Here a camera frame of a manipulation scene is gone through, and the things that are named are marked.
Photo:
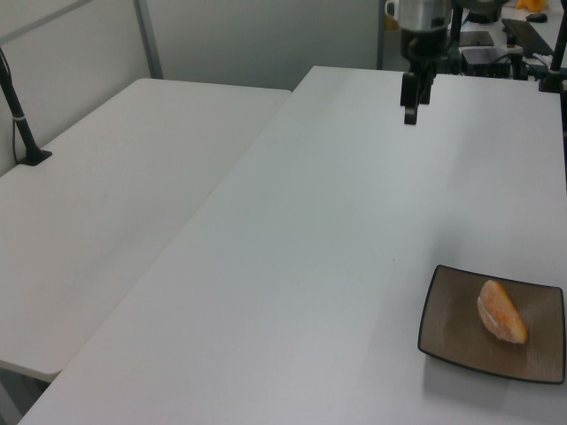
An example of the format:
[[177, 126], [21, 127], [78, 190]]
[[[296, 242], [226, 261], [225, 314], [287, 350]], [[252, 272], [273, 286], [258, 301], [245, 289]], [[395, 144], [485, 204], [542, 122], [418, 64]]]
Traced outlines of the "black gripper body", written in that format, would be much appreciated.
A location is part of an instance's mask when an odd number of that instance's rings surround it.
[[419, 32], [402, 28], [400, 53], [409, 63], [404, 74], [435, 76], [437, 63], [445, 55], [447, 27], [430, 32]]

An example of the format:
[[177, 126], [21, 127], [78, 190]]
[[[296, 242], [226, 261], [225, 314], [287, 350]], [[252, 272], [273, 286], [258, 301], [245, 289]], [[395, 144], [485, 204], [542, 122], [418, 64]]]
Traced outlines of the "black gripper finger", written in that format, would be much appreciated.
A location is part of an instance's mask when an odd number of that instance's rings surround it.
[[400, 105], [404, 108], [404, 123], [415, 125], [417, 121], [417, 107], [419, 105], [419, 79], [413, 73], [402, 75]]
[[433, 86], [436, 73], [421, 73], [418, 77], [418, 103], [429, 104], [431, 101], [431, 88]]

